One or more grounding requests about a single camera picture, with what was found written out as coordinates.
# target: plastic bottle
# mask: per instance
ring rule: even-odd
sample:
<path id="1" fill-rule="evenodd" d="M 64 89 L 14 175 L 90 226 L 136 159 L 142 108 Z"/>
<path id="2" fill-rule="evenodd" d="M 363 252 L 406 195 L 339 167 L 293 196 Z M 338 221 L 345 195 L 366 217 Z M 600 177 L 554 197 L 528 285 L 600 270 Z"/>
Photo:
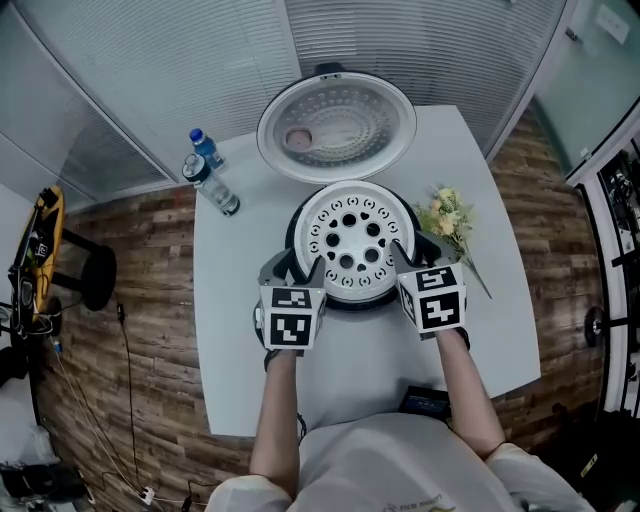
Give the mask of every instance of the plastic bottle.
<path id="1" fill-rule="evenodd" d="M 231 216 L 240 208 L 240 200 L 211 170 L 201 155 L 190 154 L 182 166 L 182 175 L 211 201 L 224 215 Z"/>
<path id="2" fill-rule="evenodd" d="M 220 156 L 213 139 L 204 133 L 200 128 L 195 128 L 189 132 L 189 138 L 193 143 L 193 148 L 197 155 L 204 158 L 205 162 L 215 172 L 221 172 L 224 166 L 224 158 Z"/>

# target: flower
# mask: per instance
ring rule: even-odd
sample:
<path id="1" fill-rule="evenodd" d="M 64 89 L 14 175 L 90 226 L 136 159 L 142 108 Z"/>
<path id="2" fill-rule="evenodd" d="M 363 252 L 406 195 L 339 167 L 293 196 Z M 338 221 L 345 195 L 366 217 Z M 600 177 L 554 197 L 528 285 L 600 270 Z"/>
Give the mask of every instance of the flower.
<path id="1" fill-rule="evenodd" d="M 444 238 L 455 249 L 458 257 L 467 257 L 467 240 L 472 231 L 471 205 L 462 203 L 460 193 L 451 187 L 434 185 L 429 209 L 414 205 L 423 231 Z"/>
<path id="2" fill-rule="evenodd" d="M 453 222 L 447 216 L 440 217 L 439 224 L 443 235 L 449 236 L 453 234 Z"/>
<path id="3" fill-rule="evenodd" d="M 455 226 L 460 221 L 460 214 L 458 212 L 447 213 L 445 215 L 445 218 L 447 219 L 448 222 L 450 222 Z"/>
<path id="4" fill-rule="evenodd" d="M 438 195 L 444 201 L 455 201 L 456 200 L 456 192 L 451 187 L 441 188 L 438 191 Z"/>

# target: black device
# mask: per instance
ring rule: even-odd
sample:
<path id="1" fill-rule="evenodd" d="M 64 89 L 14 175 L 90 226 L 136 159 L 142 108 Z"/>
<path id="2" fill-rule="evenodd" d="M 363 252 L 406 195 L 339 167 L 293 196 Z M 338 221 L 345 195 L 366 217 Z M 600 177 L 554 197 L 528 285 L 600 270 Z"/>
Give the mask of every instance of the black device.
<path id="1" fill-rule="evenodd" d="M 398 411 L 446 421 L 451 418 L 449 394 L 446 391 L 409 386 Z"/>
<path id="2" fill-rule="evenodd" d="M 69 503 L 87 493 L 77 472 L 61 464 L 0 465 L 0 478 L 7 494 L 16 500 Z"/>

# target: yellow flower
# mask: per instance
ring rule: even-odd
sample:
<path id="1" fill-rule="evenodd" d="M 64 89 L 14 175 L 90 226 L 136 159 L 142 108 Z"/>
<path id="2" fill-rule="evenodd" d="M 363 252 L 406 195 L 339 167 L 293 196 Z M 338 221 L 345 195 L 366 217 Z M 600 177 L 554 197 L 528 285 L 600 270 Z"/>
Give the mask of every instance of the yellow flower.
<path id="1" fill-rule="evenodd" d="M 438 195 L 445 201 L 453 201 L 456 199 L 455 190 L 453 190 L 451 187 L 440 189 L 438 191 Z"/>
<path id="2" fill-rule="evenodd" d="M 458 224 L 460 220 L 460 214 L 458 212 L 451 212 L 445 215 L 445 218 L 453 225 Z"/>
<path id="3" fill-rule="evenodd" d="M 438 223 L 440 224 L 440 229 L 442 229 L 442 234 L 446 236 L 453 234 L 453 222 L 447 217 L 441 217 Z"/>

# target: wire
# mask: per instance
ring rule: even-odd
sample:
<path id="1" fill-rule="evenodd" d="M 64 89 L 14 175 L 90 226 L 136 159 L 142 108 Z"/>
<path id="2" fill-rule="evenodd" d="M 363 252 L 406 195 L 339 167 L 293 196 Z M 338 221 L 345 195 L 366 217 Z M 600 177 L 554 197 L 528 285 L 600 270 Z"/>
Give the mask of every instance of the wire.
<path id="1" fill-rule="evenodd" d="M 193 496 L 193 491 L 191 490 L 191 484 L 199 485 L 200 487 L 217 487 L 218 484 L 204 484 L 202 482 L 198 482 L 197 480 L 187 480 L 187 485 L 189 486 L 189 496 Z"/>
<path id="2" fill-rule="evenodd" d="M 185 500 L 168 500 L 166 498 L 153 498 L 153 501 L 163 501 L 165 503 L 184 503 Z M 192 501 L 191 502 L 192 505 L 204 505 L 207 506 L 207 503 L 201 503 L 199 501 Z"/>
<path id="3" fill-rule="evenodd" d="M 102 435 L 104 436 L 104 438 L 109 443 L 109 446 L 111 446 L 111 449 L 116 454 L 116 457 L 118 457 L 118 460 L 120 461 L 120 464 L 122 464 L 123 467 L 127 470 L 127 474 L 129 475 L 129 478 L 131 478 L 131 472 L 129 471 L 129 468 L 127 467 L 127 465 L 122 460 L 122 457 L 120 457 L 120 454 L 118 453 L 118 450 L 116 450 L 116 447 L 113 446 L 113 443 L 111 442 L 111 439 L 109 439 L 109 436 L 106 434 L 106 432 L 100 426 L 100 422 L 98 421 L 98 418 L 96 418 L 96 415 L 93 412 L 93 409 L 91 409 L 91 407 L 89 406 L 89 402 L 87 401 L 87 397 L 85 396 L 84 391 L 82 390 L 82 386 L 80 386 L 80 383 L 78 382 L 78 378 L 75 375 L 73 376 L 73 380 L 75 381 L 76 386 L 78 386 L 78 389 L 80 390 L 80 394 L 82 395 L 82 399 L 84 400 L 84 405 L 87 407 L 87 409 L 91 413 L 91 416 L 93 417 L 93 421 L 96 423 L 96 425 L 100 429 L 100 432 L 102 432 Z"/>
<path id="4" fill-rule="evenodd" d="M 87 420 L 87 424 L 89 425 L 89 428 L 91 429 L 91 432 L 93 432 L 93 435 L 98 440 L 98 443 L 102 447 L 102 450 L 104 451 L 104 453 L 106 453 L 107 457 L 109 457 L 109 460 L 113 464 L 113 467 L 116 468 L 116 471 L 119 473 L 120 477 L 126 482 L 126 484 L 131 488 L 131 490 L 134 493 L 136 493 L 136 495 L 139 496 L 140 493 L 135 490 L 135 488 L 133 487 L 133 485 L 131 485 L 129 480 L 127 480 L 125 478 L 125 476 L 122 474 L 122 471 L 120 471 L 120 468 L 118 467 L 118 465 L 113 460 L 113 457 L 111 457 L 111 454 L 107 451 L 107 449 L 105 448 L 104 444 L 102 443 L 102 439 L 100 439 L 100 436 L 98 436 L 98 433 L 93 428 L 93 425 L 91 424 L 91 421 L 89 421 L 89 416 L 87 416 L 87 413 L 84 410 L 84 407 L 82 407 L 82 404 L 80 403 L 80 399 L 78 398 L 76 390 L 73 389 L 73 385 L 71 384 L 71 379 L 69 379 L 69 375 L 67 374 L 67 370 L 65 370 L 64 365 L 62 364 L 62 359 L 60 358 L 60 354 L 58 354 L 58 352 L 56 350 L 56 346 L 54 345 L 53 340 L 51 338 L 49 338 L 49 341 L 51 342 L 51 346 L 53 347 L 53 353 L 56 355 L 56 358 L 58 359 L 58 364 L 60 365 L 60 368 L 62 369 L 62 373 L 64 374 L 64 378 L 67 380 L 67 384 L 69 384 L 69 388 L 71 389 L 71 393 L 73 393 L 73 396 L 76 399 L 76 402 L 78 402 L 78 407 L 80 407 L 80 410 L 82 411 L 82 414 L 84 415 L 85 419 Z"/>
<path id="5" fill-rule="evenodd" d="M 58 311 L 57 313 L 51 313 L 51 314 L 49 314 L 49 313 L 38 313 L 38 316 L 39 317 L 44 317 L 44 318 L 55 318 L 57 316 L 60 316 L 65 309 L 74 308 L 80 303 L 82 303 L 82 299 L 80 299 L 77 302 L 74 302 L 73 304 L 69 304 L 68 306 L 65 306 L 65 307 L 61 308 L 60 311 Z"/>
<path id="6" fill-rule="evenodd" d="M 299 412 L 296 413 L 296 416 L 298 417 L 298 421 L 300 422 L 300 440 L 298 441 L 298 446 L 300 446 L 302 440 L 307 435 L 307 423 L 304 421 L 302 414 L 300 414 Z"/>
<path id="7" fill-rule="evenodd" d="M 136 481 L 138 485 L 144 489 L 144 485 L 140 483 L 140 475 L 138 471 L 138 460 L 136 456 L 136 434 L 133 428 L 133 391 L 131 386 L 131 354 L 129 353 L 129 338 L 124 330 L 124 306 L 118 300 L 116 295 L 116 301 L 118 302 L 118 322 L 120 323 L 120 329 L 122 330 L 122 336 L 124 336 L 124 345 L 127 349 L 127 369 L 129 372 L 129 419 L 131 420 L 131 447 L 133 450 L 133 465 L 136 469 Z"/>
<path id="8" fill-rule="evenodd" d="M 105 475 L 113 475 L 116 476 L 118 478 L 120 478 L 122 480 L 122 477 L 118 474 L 118 473 L 114 473 L 113 471 L 103 471 L 100 474 L 100 480 L 102 481 L 102 488 L 98 487 L 98 489 L 100 489 L 102 492 L 106 492 L 107 491 L 107 485 L 106 485 L 106 481 L 104 479 Z"/>
<path id="9" fill-rule="evenodd" d="M 51 286 L 51 281 L 49 281 L 49 276 L 47 274 L 40 274 L 39 276 L 36 276 L 36 290 L 38 288 L 38 280 L 42 279 L 43 277 L 44 277 L 45 282 L 47 284 L 47 286 L 46 286 L 47 291 L 49 291 L 49 286 Z"/>
<path id="10" fill-rule="evenodd" d="M 42 331 L 25 331 L 28 336 L 46 336 L 47 334 L 51 334 L 53 332 L 53 322 L 48 318 L 43 318 L 49 322 L 49 328 Z"/>

